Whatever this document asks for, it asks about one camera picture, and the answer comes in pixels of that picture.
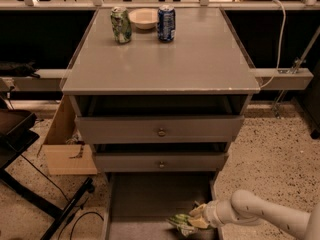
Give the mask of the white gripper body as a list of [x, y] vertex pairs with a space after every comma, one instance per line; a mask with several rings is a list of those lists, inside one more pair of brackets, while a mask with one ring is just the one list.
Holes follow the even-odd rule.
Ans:
[[223, 223], [221, 222], [217, 214], [217, 205], [218, 205], [217, 200], [210, 201], [206, 204], [206, 207], [204, 208], [204, 211], [203, 211], [204, 219], [213, 228], [218, 228], [223, 225]]

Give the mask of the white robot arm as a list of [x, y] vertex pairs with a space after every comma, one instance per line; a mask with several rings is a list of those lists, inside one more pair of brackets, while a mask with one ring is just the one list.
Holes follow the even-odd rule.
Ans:
[[261, 199], [247, 190], [236, 190], [228, 200], [214, 200], [193, 209], [188, 222], [200, 229], [226, 224], [255, 225], [269, 222], [297, 240], [320, 240], [320, 204], [311, 213]]

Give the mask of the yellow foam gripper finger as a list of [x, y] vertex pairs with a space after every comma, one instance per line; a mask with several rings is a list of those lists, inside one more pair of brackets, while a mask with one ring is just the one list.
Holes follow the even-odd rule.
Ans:
[[206, 208], [206, 204], [201, 204], [189, 212], [189, 215], [194, 218], [202, 217], [204, 210]]
[[203, 217], [190, 217], [188, 222], [196, 228], [199, 229], [207, 229], [209, 227], [209, 223], [205, 221]]

